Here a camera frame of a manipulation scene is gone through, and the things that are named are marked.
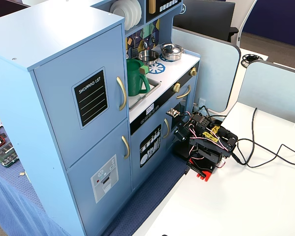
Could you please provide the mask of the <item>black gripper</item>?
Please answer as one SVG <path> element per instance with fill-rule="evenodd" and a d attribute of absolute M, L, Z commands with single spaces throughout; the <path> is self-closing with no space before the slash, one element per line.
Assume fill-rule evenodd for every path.
<path fill-rule="evenodd" d="M 177 156 L 184 156 L 185 159 L 190 158 L 190 150 L 193 147 L 193 145 L 189 143 L 184 145 L 184 141 L 188 140 L 191 135 L 189 124 L 190 121 L 184 122 L 181 120 L 176 124 L 176 129 L 174 130 L 173 153 Z"/>

